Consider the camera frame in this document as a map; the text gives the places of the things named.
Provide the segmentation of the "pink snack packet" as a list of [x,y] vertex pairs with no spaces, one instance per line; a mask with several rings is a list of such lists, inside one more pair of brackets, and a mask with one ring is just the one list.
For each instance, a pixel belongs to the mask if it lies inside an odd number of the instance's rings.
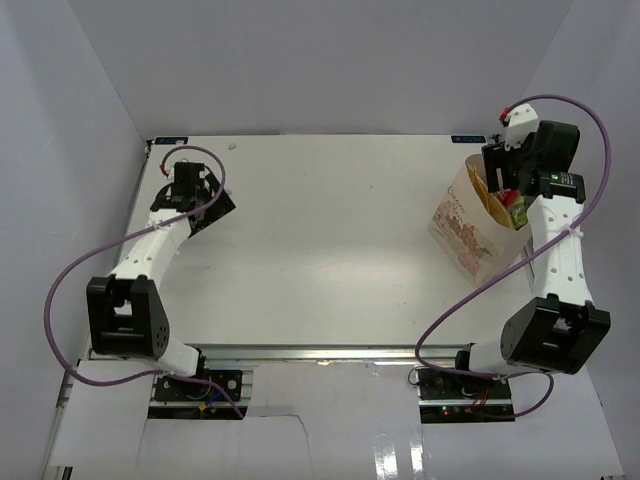
[[519,198],[518,190],[502,190],[494,194],[495,198],[506,208],[510,208]]

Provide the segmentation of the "tan snack pouch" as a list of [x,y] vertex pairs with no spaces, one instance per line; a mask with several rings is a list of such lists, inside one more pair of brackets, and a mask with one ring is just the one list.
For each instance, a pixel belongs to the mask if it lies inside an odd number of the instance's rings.
[[467,165],[466,168],[471,184],[487,213],[503,227],[514,229],[509,212],[502,203],[488,191],[485,182],[479,175],[478,169],[473,165]]

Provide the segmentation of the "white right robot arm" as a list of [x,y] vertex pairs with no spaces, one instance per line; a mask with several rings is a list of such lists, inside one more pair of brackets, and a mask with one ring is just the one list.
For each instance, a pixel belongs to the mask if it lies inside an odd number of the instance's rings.
[[482,150],[490,192],[514,188],[530,204],[528,225],[538,257],[532,263],[532,299],[506,321],[500,335],[470,344],[456,355],[453,390],[472,399],[488,385],[486,373],[577,373],[611,326],[595,307],[583,267],[583,178],[569,168],[577,151],[577,126],[510,115],[503,140]]

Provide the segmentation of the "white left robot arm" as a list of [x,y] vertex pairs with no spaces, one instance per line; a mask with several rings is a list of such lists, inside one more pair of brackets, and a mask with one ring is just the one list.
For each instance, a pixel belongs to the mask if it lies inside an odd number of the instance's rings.
[[176,163],[170,177],[150,207],[151,231],[108,276],[87,285],[91,343],[100,355],[138,359],[178,375],[180,391],[199,399],[210,390],[211,374],[201,368],[200,351],[171,333],[159,287],[179,247],[235,205],[202,163]]

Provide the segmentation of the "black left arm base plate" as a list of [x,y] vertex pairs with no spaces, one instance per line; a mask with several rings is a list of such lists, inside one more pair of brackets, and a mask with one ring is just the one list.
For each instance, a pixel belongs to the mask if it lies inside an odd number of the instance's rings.
[[[205,378],[221,387],[242,415],[242,370],[205,370]],[[226,397],[209,384],[188,383],[172,378],[157,380],[148,409],[148,418],[155,420],[235,420],[241,417]]]

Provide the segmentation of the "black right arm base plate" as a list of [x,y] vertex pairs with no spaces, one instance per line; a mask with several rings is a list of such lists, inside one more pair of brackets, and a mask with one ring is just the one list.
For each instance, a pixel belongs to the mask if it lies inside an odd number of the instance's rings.
[[423,425],[510,422],[515,414],[507,383],[416,367],[407,375],[417,391]]

